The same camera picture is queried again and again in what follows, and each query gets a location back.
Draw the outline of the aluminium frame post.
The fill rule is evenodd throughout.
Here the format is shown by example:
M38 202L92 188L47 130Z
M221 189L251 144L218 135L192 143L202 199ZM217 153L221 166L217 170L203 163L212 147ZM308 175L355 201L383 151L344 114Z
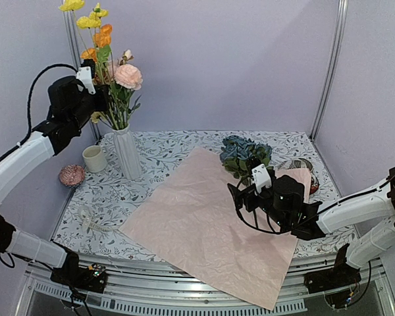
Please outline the aluminium frame post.
M72 62L75 68L78 68L81 64L81 58L80 58L80 50L78 46L78 36L76 35L77 31L75 30L75 26L76 26L75 20L69 11L63 11L63 18L64 18L64 24L68 38L68 46L72 57ZM98 142L101 137L99 128L91 121L89 121L88 125L92 131L95 142Z
M309 135L309 138L312 140L312 142L316 142L316 139L319 135L319 131L321 129L322 121L326 113L327 104L334 81L334 75L336 73L336 68L338 66L340 50L342 47L342 41L346 27L347 12L348 12L348 0L339 0L329 63L326 71L325 81L323 84L323 89L321 92L319 104L317 107L317 111L315 113L315 118Z

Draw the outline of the cream ceramic mug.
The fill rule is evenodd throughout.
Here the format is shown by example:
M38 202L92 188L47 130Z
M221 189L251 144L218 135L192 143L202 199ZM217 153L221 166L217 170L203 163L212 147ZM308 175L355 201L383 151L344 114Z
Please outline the cream ceramic mug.
M87 169L91 173L98 173L103 171L107 166L107 160L104 152L99 145L87 147L82 152L82 157Z

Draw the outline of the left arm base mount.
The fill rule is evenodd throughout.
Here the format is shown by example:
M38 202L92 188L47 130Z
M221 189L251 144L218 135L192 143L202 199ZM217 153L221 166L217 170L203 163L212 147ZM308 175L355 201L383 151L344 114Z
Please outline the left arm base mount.
M53 268L52 282L69 286L75 289L95 293L104 293L108 275L103 265L92 263L87 267L79 266L79 256L70 251L61 268Z

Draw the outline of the pink patterned ball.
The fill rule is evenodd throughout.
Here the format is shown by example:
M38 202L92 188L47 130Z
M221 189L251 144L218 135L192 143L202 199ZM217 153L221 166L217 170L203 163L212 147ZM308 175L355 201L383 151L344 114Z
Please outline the pink patterned ball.
M85 170L80 165L67 165L59 173L60 182L69 188L76 188L85 179Z

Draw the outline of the right aluminium frame post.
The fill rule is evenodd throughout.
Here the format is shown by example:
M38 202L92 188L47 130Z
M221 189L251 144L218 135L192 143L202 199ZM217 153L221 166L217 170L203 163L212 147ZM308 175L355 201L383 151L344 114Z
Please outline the right aluminium frame post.
M315 113L315 118L309 135L309 138L312 140L312 142L316 142L316 139L319 135L319 131L321 129L322 121L326 113L327 104L334 81L334 75L336 73L336 68L338 66L340 50L342 47L342 41L346 27L347 12L348 12L348 0L339 0L329 63L326 71L325 81L323 84L323 89L321 92L319 104L317 107L317 111Z

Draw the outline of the peach peony flower stem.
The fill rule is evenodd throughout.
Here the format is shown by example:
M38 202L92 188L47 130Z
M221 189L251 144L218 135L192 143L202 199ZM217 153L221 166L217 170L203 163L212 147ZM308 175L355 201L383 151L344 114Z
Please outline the peach peony flower stem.
M115 82L118 88L118 100L124 115L125 128L129 125L133 113L141 107L141 96L134 97L134 94L142 88L144 80L139 68L131 63L133 59L131 50L127 49L121 58L115 61L118 64L115 70ZM113 118L114 116L112 116L112 125L115 129Z

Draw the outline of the orange poppy flower stem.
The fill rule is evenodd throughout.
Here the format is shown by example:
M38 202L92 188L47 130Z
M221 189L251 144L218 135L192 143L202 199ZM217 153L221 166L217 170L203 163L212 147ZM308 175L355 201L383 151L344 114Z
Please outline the orange poppy flower stem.
M95 74L93 85L100 97L103 98L101 109L92 116L92 122L104 122L113 130L120 130L125 123L124 88L116 81L115 74L123 60L113 56L111 50L111 32L113 27L106 24L90 30L92 46L81 54L83 61L93 61Z

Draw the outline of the left aluminium frame post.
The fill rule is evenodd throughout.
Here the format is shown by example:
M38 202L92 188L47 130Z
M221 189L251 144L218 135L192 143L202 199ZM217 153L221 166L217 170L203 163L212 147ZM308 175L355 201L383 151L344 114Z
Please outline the left aluminium frame post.
M75 30L75 26L76 26L75 20L69 11L63 11L63 18L64 18L64 24L68 38L68 46L72 57L72 62L75 68L78 68L81 64L81 58L80 58L80 50L78 46L78 36L76 35L77 31ZM95 142L98 142L101 137L99 128L91 121L89 121L88 125L92 131Z

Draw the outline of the pink wrapping paper sheet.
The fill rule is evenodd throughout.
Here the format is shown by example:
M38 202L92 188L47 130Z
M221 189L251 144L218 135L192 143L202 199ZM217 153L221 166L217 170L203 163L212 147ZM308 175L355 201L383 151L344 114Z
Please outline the pink wrapping paper sheet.
M194 148L120 231L189 275L268 310L275 306L298 240L246 226L216 153Z

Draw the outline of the white ribbed ceramic vase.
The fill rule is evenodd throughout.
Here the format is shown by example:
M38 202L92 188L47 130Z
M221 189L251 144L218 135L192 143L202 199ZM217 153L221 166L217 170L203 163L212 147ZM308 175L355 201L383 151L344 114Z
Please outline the white ribbed ceramic vase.
M122 130L114 130L113 143L124 177L128 180L134 180L140 177L142 175L140 157L130 127L127 126Z

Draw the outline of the cream printed ribbon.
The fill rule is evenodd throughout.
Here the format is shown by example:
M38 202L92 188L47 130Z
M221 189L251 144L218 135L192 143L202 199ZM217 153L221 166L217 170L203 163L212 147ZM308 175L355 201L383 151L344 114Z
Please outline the cream printed ribbon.
M118 230L121 224L98 224L93 221L93 211L86 205L78 208L78 217L81 220L81 230L87 233L88 230L96 230L98 232L113 232Z

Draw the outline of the pale yellow rose bunch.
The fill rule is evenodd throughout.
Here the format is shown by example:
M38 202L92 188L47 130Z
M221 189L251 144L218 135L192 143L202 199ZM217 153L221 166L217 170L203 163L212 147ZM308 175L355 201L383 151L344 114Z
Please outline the pale yellow rose bunch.
M93 112L90 117L90 121L94 124L97 124L98 122L102 122L104 125L108 126L110 129L113 129L112 121L102 111Z

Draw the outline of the floral patterned tablecloth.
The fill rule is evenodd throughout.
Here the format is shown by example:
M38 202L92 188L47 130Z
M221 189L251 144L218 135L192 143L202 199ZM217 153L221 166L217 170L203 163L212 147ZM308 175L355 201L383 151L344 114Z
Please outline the floral patterned tablecloth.
M75 190L55 230L54 241L88 255L162 261L116 230L82 228L83 218L79 216L78 208L82 205L90 208L92 223L118 228L172 174L195 146L219 154L223 146L222 140L230 135L270 145L273 149L270 165L274 167L301 158L310 162L312 172L320 184L319 189L311 195L310 202L338 199L338 191L320 155L303 132L191 130L133 134L141 157L142 177L135 180L123 177L115 154L113 135L106 134L100 145L104 149L108 165L99 173L86 172L85 181ZM298 242L294 258L335 253L341 246L355 239L355 228L345 226L323 239Z

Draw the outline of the blue flower bunch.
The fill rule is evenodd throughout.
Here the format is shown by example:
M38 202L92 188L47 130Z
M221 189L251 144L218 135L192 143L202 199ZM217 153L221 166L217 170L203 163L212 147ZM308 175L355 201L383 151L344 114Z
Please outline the blue flower bunch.
M271 161L272 147L268 144L257 143L250 138L231 135L223 139L221 154L222 166L231 172L235 179L249 186L251 170L264 164L266 167Z

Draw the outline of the pink peony flower stem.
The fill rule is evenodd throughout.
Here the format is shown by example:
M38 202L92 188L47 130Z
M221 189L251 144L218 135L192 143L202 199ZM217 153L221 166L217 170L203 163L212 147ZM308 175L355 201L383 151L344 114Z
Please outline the pink peony flower stem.
M109 61L106 64L107 72L107 83L109 85L109 91L111 96L111 108L113 112L114 126L116 130L122 130L125 127L124 115L122 112L122 106L118 99L119 90L115 82L115 70L118 64L114 61Z

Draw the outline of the yellow poppy flower stem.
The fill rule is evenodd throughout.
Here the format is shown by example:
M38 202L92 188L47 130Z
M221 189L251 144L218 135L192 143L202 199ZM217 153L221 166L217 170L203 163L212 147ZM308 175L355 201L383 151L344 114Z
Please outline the yellow poppy flower stem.
M101 19L108 15L108 11L102 9L98 3L88 16L76 17L75 12L82 9L85 5L85 1L79 0L66 0L59 6L60 11L69 11L72 17L76 21L76 29L78 37L84 46L83 52L80 54L80 58L93 59L95 61L95 78L93 83L107 86L107 72L106 64L111 57L111 32L113 27L110 24L102 24ZM92 39L92 46L88 47L84 41L81 30L88 30Z

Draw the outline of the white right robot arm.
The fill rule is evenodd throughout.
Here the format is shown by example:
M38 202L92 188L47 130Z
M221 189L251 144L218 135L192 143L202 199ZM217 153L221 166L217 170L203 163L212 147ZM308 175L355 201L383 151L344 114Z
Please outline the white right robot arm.
M300 240L324 238L345 226L377 221L359 239L338 251L338 264L327 273L333 287L341 287L351 279L353 269L360 269L395 244L395 167L379 183L336 201L322 204L306 203L305 186L289 175L278 175L263 165L252 170L253 182L244 189L228 185L236 214L242 222L259 232L257 223L249 223L241 209L247 212L262 210L268 221L279 227L269 227L267 234L291 234Z

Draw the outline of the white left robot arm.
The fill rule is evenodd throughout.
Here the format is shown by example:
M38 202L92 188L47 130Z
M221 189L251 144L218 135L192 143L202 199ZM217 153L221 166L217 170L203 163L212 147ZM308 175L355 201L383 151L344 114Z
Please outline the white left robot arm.
M109 88L94 85L79 76L66 76L48 89L47 118L35 126L28 139L0 161L0 206L10 192L43 162L58 155L71 140L81 135L92 114L108 108ZM83 268L66 261L68 252L53 242L27 233L0 215L0 254L8 253L29 261L59 268L71 286L85 279Z

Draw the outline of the aluminium front rail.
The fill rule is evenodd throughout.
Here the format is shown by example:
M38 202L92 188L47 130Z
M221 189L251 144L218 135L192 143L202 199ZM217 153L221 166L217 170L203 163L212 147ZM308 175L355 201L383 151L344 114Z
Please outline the aluminium front rail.
M102 294L86 301L71 299L70 290L50 280L50 271L30 264L16 315L395 315L395 300L380 259L361 270L355 305L335 310L329 298L346 288L311 294L306 273L332 267L332 254L294 258L272 310L220 292L165 262L122 260L81 255L81 263L100 263L108 274Z

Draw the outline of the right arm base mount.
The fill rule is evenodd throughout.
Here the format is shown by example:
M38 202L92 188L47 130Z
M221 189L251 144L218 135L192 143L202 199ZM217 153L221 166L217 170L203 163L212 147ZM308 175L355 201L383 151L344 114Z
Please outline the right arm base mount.
M345 244L338 250L332 268L304 275L303 283L310 294L349 286L361 280L360 268L356 269L347 264L346 252L349 246Z

